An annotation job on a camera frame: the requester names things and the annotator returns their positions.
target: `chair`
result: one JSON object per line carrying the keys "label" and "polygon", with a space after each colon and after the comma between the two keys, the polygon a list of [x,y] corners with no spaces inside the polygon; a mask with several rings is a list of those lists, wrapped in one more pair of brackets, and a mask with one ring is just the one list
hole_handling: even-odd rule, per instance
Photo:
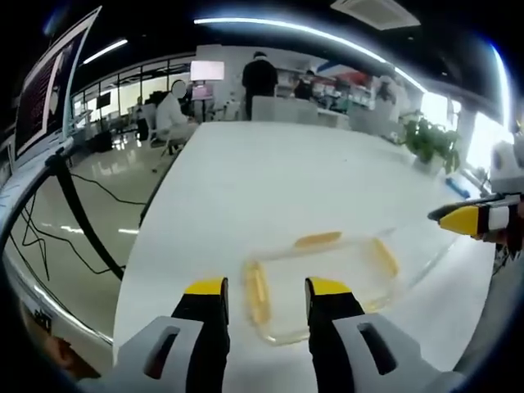
{"label": "chair", "polygon": [[142,106],[141,109],[142,109],[142,117],[146,121],[147,127],[149,128],[149,135],[147,136],[147,146],[149,147],[149,149],[163,147],[160,157],[158,159],[158,163],[151,170],[153,173],[156,173],[158,172],[158,167],[162,164],[162,157],[165,155],[165,153],[169,151],[169,154],[171,156],[174,156],[174,160],[176,160],[176,157],[181,152],[183,145],[186,143],[186,141],[181,138],[174,138],[174,135],[176,134],[176,129],[172,129],[170,131],[165,141],[161,141],[160,139],[157,139],[156,135],[159,132],[162,132],[164,130],[156,129],[156,106],[155,104],[146,104]]}

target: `person in white coat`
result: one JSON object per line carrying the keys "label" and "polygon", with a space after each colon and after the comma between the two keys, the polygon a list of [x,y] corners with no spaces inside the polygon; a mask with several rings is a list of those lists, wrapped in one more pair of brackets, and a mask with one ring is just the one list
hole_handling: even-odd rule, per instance
{"label": "person in white coat", "polygon": [[179,98],[186,95],[186,84],[175,80],[171,91],[156,108],[156,138],[161,141],[173,141],[178,144],[187,142],[197,129],[198,124],[188,121],[181,109]]}
{"label": "person in white coat", "polygon": [[409,109],[409,98],[402,79],[381,76],[375,86],[375,111],[394,123]]}

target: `glass wall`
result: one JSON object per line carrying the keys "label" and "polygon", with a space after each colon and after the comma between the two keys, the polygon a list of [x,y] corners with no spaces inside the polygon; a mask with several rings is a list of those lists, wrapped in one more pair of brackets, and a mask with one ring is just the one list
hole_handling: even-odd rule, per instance
{"label": "glass wall", "polygon": [[100,105],[102,118],[110,117],[113,119],[120,116],[117,83],[118,75],[111,76],[100,82],[100,97],[104,97]]}
{"label": "glass wall", "polygon": [[[91,110],[92,122],[101,118],[112,120],[118,116],[131,115],[138,102],[144,103],[154,92],[169,91],[175,80],[182,79],[189,83],[191,59],[186,57],[156,61],[112,75],[83,91],[76,92],[72,100],[73,113],[80,115],[85,110]],[[110,96],[101,99],[101,107],[98,107],[97,99],[105,94]]]}
{"label": "glass wall", "polygon": [[128,115],[142,96],[140,67],[120,74],[120,115]]}
{"label": "glass wall", "polygon": [[85,90],[85,103],[86,109],[91,111],[90,120],[100,120],[100,111],[97,109],[97,98],[100,93],[100,86],[95,84],[94,86]]}

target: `computer screen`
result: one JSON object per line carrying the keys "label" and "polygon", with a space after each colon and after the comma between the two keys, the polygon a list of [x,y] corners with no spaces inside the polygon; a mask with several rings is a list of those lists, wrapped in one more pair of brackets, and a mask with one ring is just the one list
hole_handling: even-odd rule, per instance
{"label": "computer screen", "polygon": [[190,76],[191,80],[224,80],[224,62],[192,61]]}
{"label": "computer screen", "polygon": [[101,109],[104,106],[108,106],[109,104],[111,104],[111,92],[108,92],[97,98],[97,109]]}
{"label": "computer screen", "polygon": [[213,99],[213,85],[212,84],[193,85],[191,99],[193,101]]}
{"label": "computer screen", "polygon": [[25,78],[16,114],[16,158],[67,124],[73,73],[85,36],[99,11],[91,12],[63,34]]}

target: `potted plant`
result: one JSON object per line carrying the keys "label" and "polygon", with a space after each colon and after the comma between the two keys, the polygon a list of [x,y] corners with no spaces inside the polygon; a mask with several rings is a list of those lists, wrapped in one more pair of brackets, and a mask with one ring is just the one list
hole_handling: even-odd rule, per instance
{"label": "potted plant", "polygon": [[406,147],[417,156],[415,165],[425,172],[437,174],[444,166],[450,174],[460,166],[459,152],[455,149],[456,131],[446,131],[424,117],[410,120],[405,125]]}

